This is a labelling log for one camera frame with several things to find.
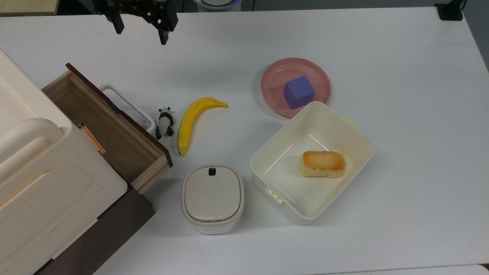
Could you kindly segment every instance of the dark cabinet base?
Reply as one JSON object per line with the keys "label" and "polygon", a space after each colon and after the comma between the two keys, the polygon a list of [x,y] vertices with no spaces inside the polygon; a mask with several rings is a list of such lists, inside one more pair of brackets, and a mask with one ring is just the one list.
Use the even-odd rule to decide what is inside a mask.
{"label": "dark cabinet base", "polygon": [[154,214],[149,201],[129,187],[98,222],[35,275],[92,275]]}

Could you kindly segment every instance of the pink plate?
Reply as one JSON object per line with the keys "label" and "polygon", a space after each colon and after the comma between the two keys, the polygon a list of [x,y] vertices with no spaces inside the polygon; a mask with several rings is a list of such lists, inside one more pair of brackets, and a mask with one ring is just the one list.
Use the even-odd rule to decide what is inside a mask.
{"label": "pink plate", "polygon": [[286,58],[270,65],[262,76],[262,95],[267,104],[281,115],[294,117],[304,106],[290,109],[284,97],[285,83],[303,75],[307,76],[316,92],[312,100],[326,103],[330,98],[331,84],[323,69],[305,59]]}

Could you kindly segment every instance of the container lid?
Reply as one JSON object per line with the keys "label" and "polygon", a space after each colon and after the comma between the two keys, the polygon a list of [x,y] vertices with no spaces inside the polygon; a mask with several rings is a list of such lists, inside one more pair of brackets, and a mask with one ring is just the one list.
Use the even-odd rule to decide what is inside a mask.
{"label": "container lid", "polygon": [[235,171],[225,165],[194,168],[183,183],[184,211],[201,222],[231,218],[242,203],[241,183],[238,177]]}

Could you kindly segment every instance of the cabinet handle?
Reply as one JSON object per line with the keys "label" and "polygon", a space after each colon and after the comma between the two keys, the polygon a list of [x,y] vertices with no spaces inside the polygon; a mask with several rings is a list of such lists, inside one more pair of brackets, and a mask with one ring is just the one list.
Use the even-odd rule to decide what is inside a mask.
{"label": "cabinet handle", "polygon": [[62,137],[63,131],[49,119],[36,117],[21,121],[0,135],[0,163],[38,138],[56,143]]}

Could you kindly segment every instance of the small white container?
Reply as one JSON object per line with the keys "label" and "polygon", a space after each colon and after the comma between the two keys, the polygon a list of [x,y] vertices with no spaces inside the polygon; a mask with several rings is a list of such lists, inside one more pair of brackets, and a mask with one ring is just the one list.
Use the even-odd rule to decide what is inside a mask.
{"label": "small white container", "polygon": [[[300,174],[302,153],[337,151],[347,162],[336,179]],[[272,137],[250,161],[253,184],[294,224],[318,217],[374,154],[372,142],[343,115],[311,102]]]}
{"label": "small white container", "polygon": [[204,234],[228,232],[239,221],[245,190],[238,172],[230,166],[195,167],[185,176],[181,194],[185,218]]}

